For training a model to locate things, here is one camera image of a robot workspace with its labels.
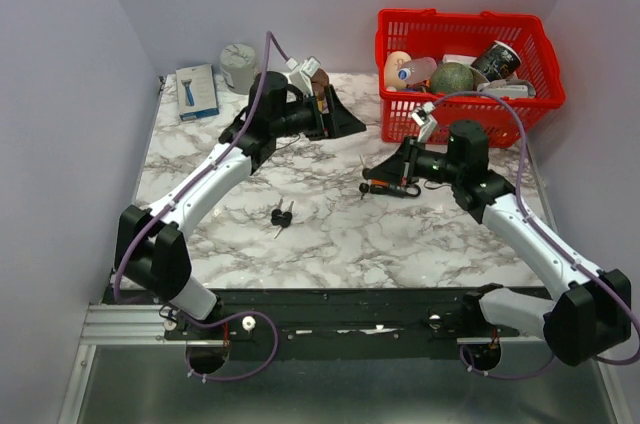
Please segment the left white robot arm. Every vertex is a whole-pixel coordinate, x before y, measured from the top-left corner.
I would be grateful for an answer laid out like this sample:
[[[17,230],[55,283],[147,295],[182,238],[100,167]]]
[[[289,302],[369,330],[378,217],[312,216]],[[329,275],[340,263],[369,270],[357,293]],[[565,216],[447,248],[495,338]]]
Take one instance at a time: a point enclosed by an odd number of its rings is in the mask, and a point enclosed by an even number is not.
[[[118,223],[113,295],[122,299],[128,278],[187,314],[187,326],[201,339],[222,324],[216,294],[192,274],[187,240],[200,221],[235,186],[247,180],[275,152],[283,137],[310,141],[339,139],[365,131],[365,124],[326,87],[327,109],[306,97],[279,72],[260,73],[248,105],[224,129],[213,150],[174,190],[146,209],[127,207]]]

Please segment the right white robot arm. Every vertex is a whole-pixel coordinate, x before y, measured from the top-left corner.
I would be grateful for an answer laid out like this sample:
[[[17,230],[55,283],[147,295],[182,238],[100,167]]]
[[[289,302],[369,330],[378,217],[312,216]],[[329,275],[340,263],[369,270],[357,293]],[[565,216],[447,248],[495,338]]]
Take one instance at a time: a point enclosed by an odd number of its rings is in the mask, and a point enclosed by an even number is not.
[[[449,185],[456,204],[500,236],[546,288],[546,299],[500,285],[475,291],[459,314],[467,333],[480,336],[494,325],[524,331],[544,340],[570,366],[630,338],[636,321],[630,315],[629,279],[619,270],[602,271],[529,210],[516,187],[490,169],[488,137],[479,123],[450,125],[444,152],[407,137],[363,176],[396,187],[419,179]]]

